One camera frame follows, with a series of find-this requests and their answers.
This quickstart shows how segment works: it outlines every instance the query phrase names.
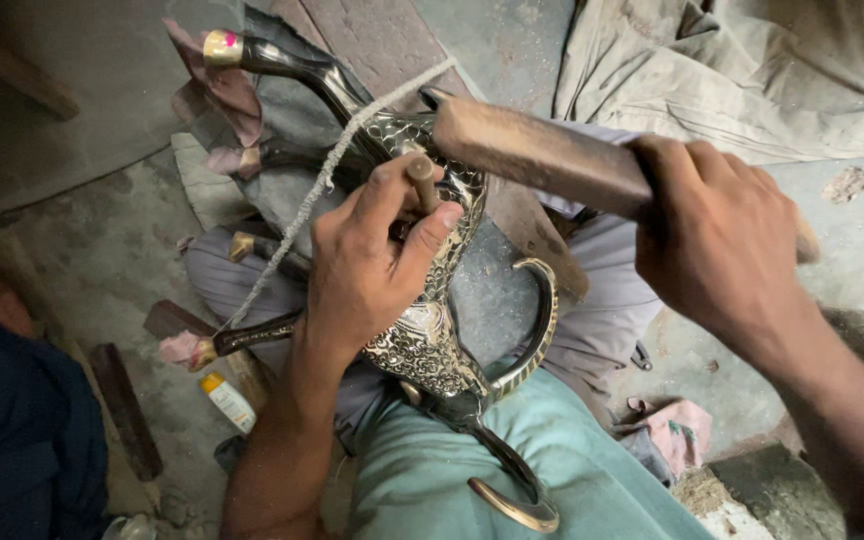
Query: gray cloth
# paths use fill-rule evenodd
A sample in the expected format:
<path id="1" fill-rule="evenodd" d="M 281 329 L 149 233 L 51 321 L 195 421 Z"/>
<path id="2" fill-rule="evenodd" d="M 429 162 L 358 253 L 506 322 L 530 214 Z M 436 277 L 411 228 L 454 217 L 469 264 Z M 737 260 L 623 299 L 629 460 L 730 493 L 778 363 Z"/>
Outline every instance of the gray cloth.
<path id="1" fill-rule="evenodd" d="M 648 427 L 642 425 L 636 431 L 619 439 L 618 445 L 641 463 L 645 470 L 652 473 L 652 476 L 656 477 L 662 485 L 672 487 L 676 484 L 675 474 L 669 468 L 668 461 L 659 451 L 656 443 L 649 438 Z"/>
<path id="2" fill-rule="evenodd" d="M 609 378 L 629 365 L 636 341 L 662 301 L 636 273 L 636 224 L 605 214 L 589 220 L 568 240 L 588 276 L 584 301 L 558 318 L 542 367 L 579 395 L 604 428 Z"/>
<path id="3" fill-rule="evenodd" d="M 864 2 L 582 4 L 554 117 L 709 140 L 755 165 L 864 157 Z"/>
<path id="4" fill-rule="evenodd" d="M 229 245 L 237 231 L 269 236 L 268 227 L 261 222 L 213 227 L 189 245 L 184 257 L 192 287 L 222 322 L 229 320 L 245 302 L 267 265 L 255 254 L 249 254 L 238 264 L 228 261 Z M 269 286 L 255 299 L 241 328 L 258 325 L 305 306 L 306 284 L 276 273 L 271 276 Z M 275 374 L 281 375 L 289 346 L 290 340 L 283 340 L 254 345 L 249 350 Z M 352 436 L 362 415 L 386 386 L 387 377 L 369 362 L 356 360 L 345 371 L 336 397 L 335 432 L 346 449 L 352 448 Z"/>

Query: hammer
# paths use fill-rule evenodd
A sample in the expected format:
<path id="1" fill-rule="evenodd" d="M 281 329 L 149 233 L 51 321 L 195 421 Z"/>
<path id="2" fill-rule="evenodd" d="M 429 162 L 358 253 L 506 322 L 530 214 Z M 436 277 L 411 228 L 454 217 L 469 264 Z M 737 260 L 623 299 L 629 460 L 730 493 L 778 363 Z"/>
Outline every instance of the hammer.
<path id="1" fill-rule="evenodd" d="M 436 112 L 432 140 L 451 160 L 634 221 L 652 214 L 652 187 L 631 150 L 432 86 L 419 94 Z M 799 214 L 798 262 L 819 255 L 815 232 Z"/>

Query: teal shirt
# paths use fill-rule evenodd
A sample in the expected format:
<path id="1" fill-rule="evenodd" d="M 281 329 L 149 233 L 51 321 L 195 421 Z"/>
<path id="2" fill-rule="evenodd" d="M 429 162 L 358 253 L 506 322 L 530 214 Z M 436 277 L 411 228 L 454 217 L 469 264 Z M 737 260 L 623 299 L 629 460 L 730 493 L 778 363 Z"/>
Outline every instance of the teal shirt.
<path id="1" fill-rule="evenodd" d="M 492 509 L 466 485 L 478 477 L 509 497 L 525 494 L 473 436 L 399 399 L 377 403 L 359 428 L 353 538 L 713 538 L 654 476 L 618 446 L 569 387 L 546 370 L 496 403 L 485 424 L 516 449 L 558 506 L 541 534 Z"/>

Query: plastic bottle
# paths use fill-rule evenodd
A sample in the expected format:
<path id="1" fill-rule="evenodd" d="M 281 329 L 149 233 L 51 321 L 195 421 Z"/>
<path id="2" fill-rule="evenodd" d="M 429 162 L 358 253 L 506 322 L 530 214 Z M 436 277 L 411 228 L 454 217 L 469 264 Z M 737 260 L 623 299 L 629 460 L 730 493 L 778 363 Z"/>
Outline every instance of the plastic bottle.
<path id="1" fill-rule="evenodd" d="M 209 372 L 198 386 L 243 434 L 252 430 L 256 424 L 256 411 L 221 374 Z"/>

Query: leg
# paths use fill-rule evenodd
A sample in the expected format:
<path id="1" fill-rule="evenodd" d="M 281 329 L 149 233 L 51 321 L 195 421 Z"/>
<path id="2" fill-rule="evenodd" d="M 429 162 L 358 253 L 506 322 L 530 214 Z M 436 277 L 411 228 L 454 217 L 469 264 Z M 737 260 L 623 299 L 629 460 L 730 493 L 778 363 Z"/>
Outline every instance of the leg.
<path id="1" fill-rule="evenodd" d="M 663 304 L 636 273 L 636 224 L 615 215 L 595 217 L 566 242 L 589 289 L 584 301 L 558 319 L 542 367 L 568 385 L 603 427 L 609 378 L 629 364 L 636 340 Z"/>
<path id="2" fill-rule="evenodd" d="M 234 231 L 261 235 L 254 227 L 264 224 L 245 222 L 233 227 L 213 227 L 195 240 L 185 253 L 189 280 L 210 310 L 222 322 L 230 319 L 252 290 L 267 261 L 250 254 L 241 262 L 227 260 Z M 252 326 L 306 306 L 306 285 L 278 274 L 259 294 L 242 321 Z M 279 373 L 289 354 L 288 340 L 250 348 L 272 371 Z M 385 376 L 371 364 L 355 361 L 345 370 L 335 403 L 335 431 L 342 445 L 352 448 L 352 437 L 369 405 L 381 397 Z"/>

